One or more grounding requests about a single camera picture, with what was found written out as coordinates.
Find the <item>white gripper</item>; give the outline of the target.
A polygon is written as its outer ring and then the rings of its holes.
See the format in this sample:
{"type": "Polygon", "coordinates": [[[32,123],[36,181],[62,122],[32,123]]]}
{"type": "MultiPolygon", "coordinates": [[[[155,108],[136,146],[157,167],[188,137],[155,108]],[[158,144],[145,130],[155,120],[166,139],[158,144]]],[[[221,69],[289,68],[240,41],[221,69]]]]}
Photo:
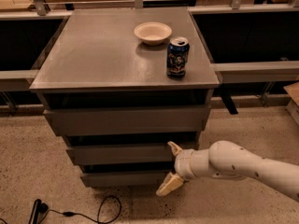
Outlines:
{"type": "Polygon", "coordinates": [[[156,190],[156,195],[163,197],[170,192],[178,189],[184,184],[185,181],[195,179],[195,175],[191,167],[193,149],[183,149],[173,141],[167,143],[172,151],[172,154],[176,157],[175,170],[176,174],[170,172],[164,179],[164,182],[156,190]]]}

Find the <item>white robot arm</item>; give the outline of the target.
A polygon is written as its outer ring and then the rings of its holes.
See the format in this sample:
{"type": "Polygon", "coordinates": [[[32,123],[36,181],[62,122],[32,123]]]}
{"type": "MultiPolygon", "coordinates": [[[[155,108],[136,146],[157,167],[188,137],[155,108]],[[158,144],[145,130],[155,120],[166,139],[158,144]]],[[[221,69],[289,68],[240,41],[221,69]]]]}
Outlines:
{"type": "Polygon", "coordinates": [[[208,149],[183,149],[169,141],[175,156],[174,170],[157,189],[166,196],[185,182],[199,177],[215,179],[253,178],[266,186],[299,201],[299,166],[255,155],[229,142],[217,141],[208,149]]]}

